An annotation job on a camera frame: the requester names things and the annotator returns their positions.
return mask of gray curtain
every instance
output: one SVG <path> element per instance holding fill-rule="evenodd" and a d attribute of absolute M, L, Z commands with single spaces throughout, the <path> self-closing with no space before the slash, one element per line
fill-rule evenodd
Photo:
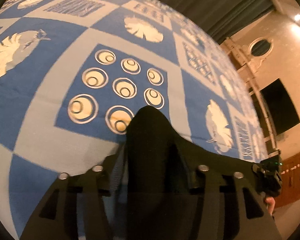
<path fill-rule="evenodd" d="M 191 19 L 219 44 L 274 9 L 271 0 L 159 1 Z"/>

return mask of circle pattern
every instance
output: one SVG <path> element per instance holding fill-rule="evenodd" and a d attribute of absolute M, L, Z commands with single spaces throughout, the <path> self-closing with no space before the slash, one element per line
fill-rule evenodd
<path fill-rule="evenodd" d="M 126 134 L 127 127 L 134 117 L 133 112 L 125 106 L 113 106 L 106 112 L 106 124 L 116 134 Z"/>
<path fill-rule="evenodd" d="M 90 88 L 102 88 L 108 81 L 107 73 L 101 68 L 89 68 L 82 73 L 83 83 Z"/>
<path fill-rule="evenodd" d="M 155 68 L 148 69 L 147 77 L 149 82 L 155 86 L 160 86 L 163 83 L 163 75 L 159 70 L 156 70 Z"/>
<path fill-rule="evenodd" d="M 113 91 L 122 98 L 130 99 L 137 94 L 137 86 L 128 78 L 117 78 L 112 83 Z"/>
<path fill-rule="evenodd" d="M 164 106 L 164 98 L 162 94 L 152 88 L 148 88 L 144 92 L 145 101 L 149 106 L 153 106 L 156 109 L 161 109 Z"/>
<path fill-rule="evenodd" d="M 101 49 L 97 51 L 94 57 L 96 61 L 98 61 L 102 65 L 110 65 L 116 60 L 115 54 L 107 49 Z"/>
<path fill-rule="evenodd" d="M 97 101 L 87 94 L 77 95 L 68 104 L 69 118 L 78 124 L 93 120 L 98 114 L 99 106 Z"/>
<path fill-rule="evenodd" d="M 121 61 L 121 67 L 123 71 L 136 75 L 139 74 L 141 71 L 140 64 L 134 60 L 133 58 L 125 58 Z"/>

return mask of hand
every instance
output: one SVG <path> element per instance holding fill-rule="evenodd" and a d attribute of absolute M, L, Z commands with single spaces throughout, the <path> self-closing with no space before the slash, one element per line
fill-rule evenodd
<path fill-rule="evenodd" d="M 265 198 L 265 203 L 267 203 L 268 206 L 268 212 L 270 213 L 270 216 L 272 216 L 272 212 L 274 210 L 275 200 L 273 197 L 267 197 Z"/>

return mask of metal screw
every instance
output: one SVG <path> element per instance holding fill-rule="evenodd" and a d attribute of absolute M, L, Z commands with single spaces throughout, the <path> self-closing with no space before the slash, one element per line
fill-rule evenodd
<path fill-rule="evenodd" d="M 103 167 L 101 165 L 96 165 L 92 168 L 92 170 L 94 172 L 101 172 L 101 171 L 103 171 Z"/>
<path fill-rule="evenodd" d="M 208 171 L 209 167 L 207 165 L 199 165 L 198 170 L 199 171 Z"/>
<path fill-rule="evenodd" d="M 234 173 L 234 176 L 237 178 L 237 179 L 242 179 L 243 178 L 243 174 L 241 172 L 235 172 Z"/>
<path fill-rule="evenodd" d="M 65 173 L 65 172 L 63 172 L 59 175 L 59 179 L 67 179 L 68 177 L 69 177 L 69 174 Z"/>

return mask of light fixture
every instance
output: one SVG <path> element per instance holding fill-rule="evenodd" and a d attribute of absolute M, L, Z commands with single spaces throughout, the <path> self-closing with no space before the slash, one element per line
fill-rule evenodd
<path fill-rule="evenodd" d="M 297 21 L 300 21 L 300 14 L 297 14 L 295 17 L 294 17 L 294 20 L 297 22 Z"/>

